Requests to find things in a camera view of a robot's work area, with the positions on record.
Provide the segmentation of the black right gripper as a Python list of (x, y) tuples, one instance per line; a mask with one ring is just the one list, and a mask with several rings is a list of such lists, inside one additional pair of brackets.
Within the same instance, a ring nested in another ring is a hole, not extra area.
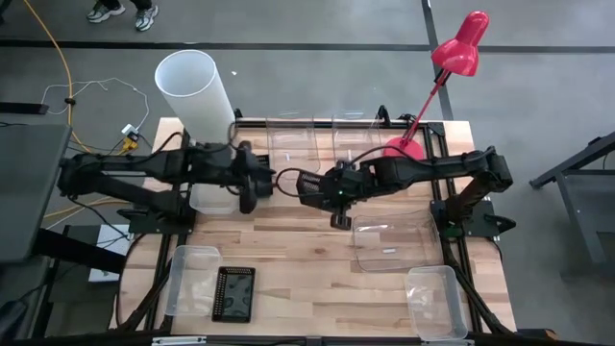
[(365, 174), (350, 161), (337, 161), (330, 170), (316, 171), (303, 169), (300, 178), (306, 181), (321, 181), (322, 193), (309, 193), (299, 196), (303, 206), (329, 212), (330, 225), (338, 230), (350, 230), (352, 218), (347, 215), (351, 205), (360, 195)]

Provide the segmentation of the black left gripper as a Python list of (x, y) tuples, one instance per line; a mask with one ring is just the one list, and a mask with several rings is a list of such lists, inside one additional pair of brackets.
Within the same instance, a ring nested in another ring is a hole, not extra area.
[(250, 141), (243, 140), (238, 144), (233, 161), (233, 176), (234, 185), (239, 188), (239, 211), (241, 213), (251, 213), (257, 205), (258, 197), (273, 195), (274, 186), (271, 182), (275, 174), (276, 171), (269, 166), (258, 166), (258, 159), (252, 152)]

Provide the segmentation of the clear plastic basket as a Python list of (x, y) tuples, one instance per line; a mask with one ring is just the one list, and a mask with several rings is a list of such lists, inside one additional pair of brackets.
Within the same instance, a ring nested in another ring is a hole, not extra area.
[(353, 247), (357, 265), (366, 272), (443, 263), (437, 228), (426, 210), (357, 216), (353, 220)]
[(375, 114), (346, 111), (332, 116), (332, 149), (335, 161), (351, 161), (381, 145), (381, 122)]
[(265, 119), (271, 167), (317, 172), (320, 169), (314, 116), (301, 111), (280, 112)]

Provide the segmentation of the white cylinder table lamp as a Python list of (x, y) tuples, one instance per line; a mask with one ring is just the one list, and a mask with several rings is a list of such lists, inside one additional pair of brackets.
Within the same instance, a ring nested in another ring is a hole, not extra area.
[(223, 144), (229, 141), (234, 110), (210, 55), (199, 50), (168, 55), (156, 68), (155, 83), (195, 141)]

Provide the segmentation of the red desk lamp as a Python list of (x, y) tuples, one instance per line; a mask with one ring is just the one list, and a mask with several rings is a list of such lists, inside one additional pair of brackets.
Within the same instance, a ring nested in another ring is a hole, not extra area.
[(431, 54), (431, 60), (440, 67), (422, 109), (419, 111), (409, 129), (402, 136), (389, 140), (382, 149), (385, 157), (408, 156), (415, 160), (424, 158), (423, 147), (414, 139), (418, 132), (419, 122), (428, 109), (432, 99), (442, 88), (452, 74), (473, 77), (476, 75), (479, 63), (479, 43), (490, 23), (486, 12), (470, 12), (460, 25), (456, 35), (437, 46)]

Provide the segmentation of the black support beam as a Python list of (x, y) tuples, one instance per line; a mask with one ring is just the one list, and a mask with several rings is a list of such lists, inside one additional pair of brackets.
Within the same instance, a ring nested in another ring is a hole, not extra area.
[(88, 268), (116, 274), (123, 270), (126, 260), (125, 255), (46, 229), (40, 229), (37, 232), (32, 254), (69, 261)]

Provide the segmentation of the person's grey shoe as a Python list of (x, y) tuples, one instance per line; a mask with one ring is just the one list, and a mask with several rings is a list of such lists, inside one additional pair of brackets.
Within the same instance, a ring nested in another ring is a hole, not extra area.
[(97, 24), (104, 22), (113, 16), (118, 16), (124, 11), (126, 11), (126, 8), (123, 5), (117, 5), (114, 8), (109, 8), (102, 2), (97, 1), (92, 10), (86, 15), (86, 19), (90, 23)]
[(153, 5), (147, 10), (138, 10), (135, 17), (135, 28), (139, 32), (149, 30), (153, 26), (158, 13), (159, 7), (157, 5)]

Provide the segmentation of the grey desk panel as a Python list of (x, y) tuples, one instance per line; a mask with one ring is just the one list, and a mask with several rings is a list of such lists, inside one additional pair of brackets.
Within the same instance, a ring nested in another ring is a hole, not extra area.
[(66, 125), (0, 127), (0, 263), (31, 255), (69, 137)]

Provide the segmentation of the flat black floor bar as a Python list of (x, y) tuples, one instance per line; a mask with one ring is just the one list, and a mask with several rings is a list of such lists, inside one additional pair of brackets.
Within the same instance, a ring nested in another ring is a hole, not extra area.
[(46, 114), (49, 106), (36, 103), (0, 102), (0, 113)]

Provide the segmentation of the grey metal side table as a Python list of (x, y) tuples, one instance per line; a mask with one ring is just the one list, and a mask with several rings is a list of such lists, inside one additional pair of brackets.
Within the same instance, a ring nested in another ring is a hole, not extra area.
[(578, 230), (590, 262), (570, 270), (569, 277), (600, 275), (615, 279), (615, 255), (601, 241), (615, 236), (615, 169), (589, 169), (588, 164), (615, 157), (615, 132), (591, 140), (569, 159), (529, 181), (534, 189), (557, 184), (572, 225)]

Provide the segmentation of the orange and black object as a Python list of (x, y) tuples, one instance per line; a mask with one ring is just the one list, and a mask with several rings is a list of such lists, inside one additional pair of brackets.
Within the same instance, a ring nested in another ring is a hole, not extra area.
[(539, 338), (539, 339), (548, 339), (548, 340), (558, 340), (559, 336), (557, 333), (551, 329), (519, 329), (517, 331), (518, 335), (523, 337), (531, 337), (531, 338)]

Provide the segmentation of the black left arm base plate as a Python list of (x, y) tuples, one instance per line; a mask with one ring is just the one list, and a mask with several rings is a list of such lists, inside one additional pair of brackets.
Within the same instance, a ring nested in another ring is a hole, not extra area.
[(179, 216), (145, 210), (146, 214), (140, 217), (127, 219), (129, 232), (136, 235), (188, 235), (193, 230), (195, 210), (188, 208)]

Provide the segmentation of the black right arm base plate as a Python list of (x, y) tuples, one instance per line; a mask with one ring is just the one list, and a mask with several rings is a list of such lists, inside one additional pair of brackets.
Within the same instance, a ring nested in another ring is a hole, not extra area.
[(447, 238), (460, 236), (497, 237), (500, 235), (493, 204), (489, 201), (480, 201), (473, 208), (470, 216), (462, 218), (458, 222), (451, 221), (448, 218), (443, 201), (432, 201), (430, 213), (439, 234)]

